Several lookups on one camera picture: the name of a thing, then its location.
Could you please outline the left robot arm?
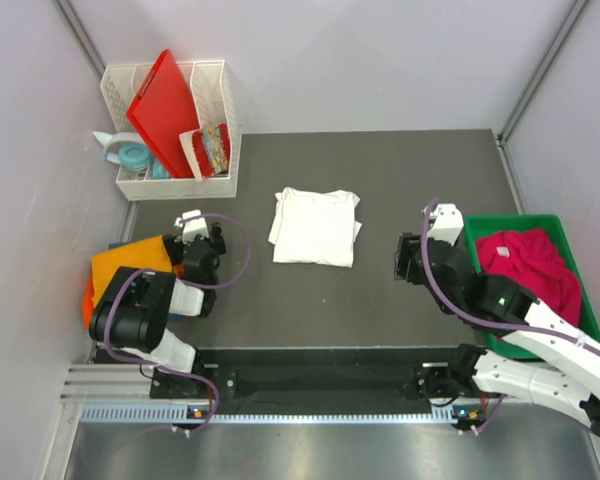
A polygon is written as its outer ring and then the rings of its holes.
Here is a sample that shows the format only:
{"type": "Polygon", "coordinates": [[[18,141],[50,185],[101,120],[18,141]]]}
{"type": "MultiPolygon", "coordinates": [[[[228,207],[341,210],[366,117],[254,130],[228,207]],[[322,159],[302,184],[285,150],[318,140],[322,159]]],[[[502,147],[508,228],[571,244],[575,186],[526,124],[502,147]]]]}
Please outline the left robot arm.
{"type": "Polygon", "coordinates": [[[221,225],[202,224],[180,236],[163,235],[105,253],[113,264],[104,286],[93,286],[86,328],[119,362],[158,370],[158,382],[185,396],[214,391],[195,347],[168,328],[172,316],[209,316],[227,248],[221,225]]]}

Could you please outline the white t shirt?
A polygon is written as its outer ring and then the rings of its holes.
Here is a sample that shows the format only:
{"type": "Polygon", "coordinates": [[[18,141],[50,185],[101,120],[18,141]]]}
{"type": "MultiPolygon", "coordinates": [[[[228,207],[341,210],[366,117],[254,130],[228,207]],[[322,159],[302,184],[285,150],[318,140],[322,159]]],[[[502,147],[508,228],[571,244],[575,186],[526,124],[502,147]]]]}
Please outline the white t shirt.
{"type": "Polygon", "coordinates": [[[275,194],[268,242],[278,264],[318,264],[350,268],[362,223],[355,218],[360,198],[353,192],[301,191],[286,187],[275,194]]]}

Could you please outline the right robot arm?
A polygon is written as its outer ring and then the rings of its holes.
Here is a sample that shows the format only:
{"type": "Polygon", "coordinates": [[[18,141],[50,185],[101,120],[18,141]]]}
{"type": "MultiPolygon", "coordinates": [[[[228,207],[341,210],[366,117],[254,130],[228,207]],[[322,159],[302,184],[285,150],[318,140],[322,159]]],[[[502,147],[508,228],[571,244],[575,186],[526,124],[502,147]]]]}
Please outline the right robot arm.
{"type": "Polygon", "coordinates": [[[445,314],[548,365],[532,367],[489,348],[461,345],[446,372],[454,393],[516,397],[566,415],[600,438],[600,342],[519,283],[476,273],[463,249],[442,240],[402,234],[394,277],[425,287],[445,314]]]}

